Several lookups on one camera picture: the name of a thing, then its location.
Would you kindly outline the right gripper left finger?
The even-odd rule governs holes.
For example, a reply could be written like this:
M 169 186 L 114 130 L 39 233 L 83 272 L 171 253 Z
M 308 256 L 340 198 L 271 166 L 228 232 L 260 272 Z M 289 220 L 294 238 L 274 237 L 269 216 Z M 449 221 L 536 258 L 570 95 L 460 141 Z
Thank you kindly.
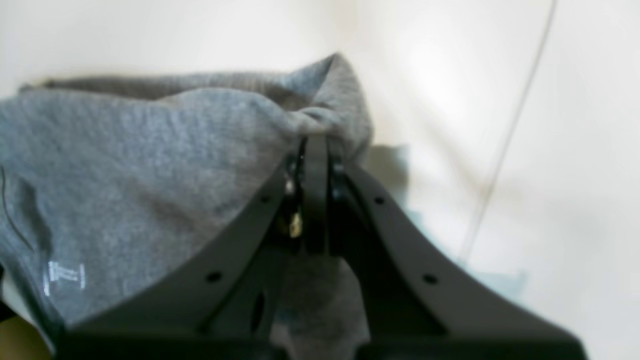
M 302 234 L 306 141 L 215 239 L 148 289 L 69 328 L 57 360 L 286 360 L 270 343 L 290 256 Z

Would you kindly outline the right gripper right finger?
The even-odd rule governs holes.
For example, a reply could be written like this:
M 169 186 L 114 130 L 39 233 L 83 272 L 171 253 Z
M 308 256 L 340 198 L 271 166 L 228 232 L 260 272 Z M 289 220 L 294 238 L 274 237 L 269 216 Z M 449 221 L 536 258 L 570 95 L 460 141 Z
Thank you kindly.
M 340 145 L 327 148 L 327 246 L 358 279 L 357 360 L 585 360 L 578 338 L 448 259 Z

